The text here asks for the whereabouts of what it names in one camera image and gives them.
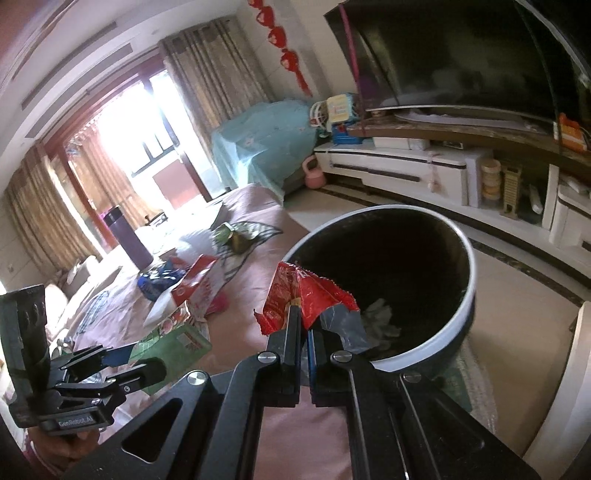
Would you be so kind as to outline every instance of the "human hand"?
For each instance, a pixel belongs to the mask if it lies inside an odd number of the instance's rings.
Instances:
[[[69,437],[49,436],[39,427],[27,429],[27,433],[40,459],[62,471],[96,449],[100,436],[98,430]]]

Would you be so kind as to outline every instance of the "white ceiling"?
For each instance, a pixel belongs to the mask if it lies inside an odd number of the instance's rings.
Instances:
[[[34,140],[25,138],[47,108],[78,78],[102,59],[127,43],[134,53],[103,72],[64,105],[41,131],[42,137],[84,91],[130,61],[153,48],[158,40],[183,28],[234,14],[246,0],[79,0],[55,29],[37,47],[30,59],[0,96],[0,192]],[[25,111],[21,102],[53,69],[81,43],[99,30],[117,22],[117,28],[70,60],[34,97]]]

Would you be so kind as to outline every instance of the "green package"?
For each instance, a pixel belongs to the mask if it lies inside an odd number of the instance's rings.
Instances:
[[[203,326],[200,322],[195,322],[192,316],[183,319],[178,314],[182,308],[183,306],[179,307],[141,339],[129,357],[129,361],[133,363],[156,357],[166,365],[166,378],[144,388],[148,395],[153,395],[169,382],[178,380],[212,349],[212,344],[201,334]]]

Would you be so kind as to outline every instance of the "air vent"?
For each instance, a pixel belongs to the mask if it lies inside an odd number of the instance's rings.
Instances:
[[[104,60],[101,60],[97,63],[94,67],[92,67],[88,72],[86,72],[82,77],[76,80],[64,93],[60,95],[60,97],[51,104],[51,106],[47,109],[47,111],[41,116],[41,118],[37,121],[33,128],[27,133],[27,138],[35,138],[41,129],[47,125],[47,122],[51,120],[51,118],[59,111],[61,107],[63,107],[68,100],[70,100],[74,95],[76,95],[79,91],[81,91],[86,85],[88,85],[92,80],[97,78],[101,73],[103,73],[106,69],[117,63],[118,61],[124,59],[127,55],[134,52],[134,49],[131,48],[131,44],[127,43],[123,45],[119,50],[114,51],[111,55],[109,55]]]
[[[107,35],[107,33],[112,32],[114,29],[117,28],[117,22],[112,22],[107,25],[105,28],[102,28],[97,33],[92,35],[86,41],[82,42],[78,45],[74,50],[72,50],[68,55],[66,55],[52,70],[43,77],[43,80],[40,81],[33,90],[25,97],[25,99],[21,103],[21,109],[24,110],[27,108],[29,103],[35,98],[35,96],[41,91],[41,89],[47,85],[50,80],[59,72],[66,64],[73,59],[76,55],[82,52],[86,47],[92,45],[97,40],[100,40],[102,37]]]

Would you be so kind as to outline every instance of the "purple thermos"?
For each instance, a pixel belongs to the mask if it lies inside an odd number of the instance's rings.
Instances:
[[[113,207],[104,217],[105,223],[113,233],[119,244],[125,250],[140,271],[144,270],[154,261],[154,256],[139,240],[129,222],[121,213],[119,205]]]

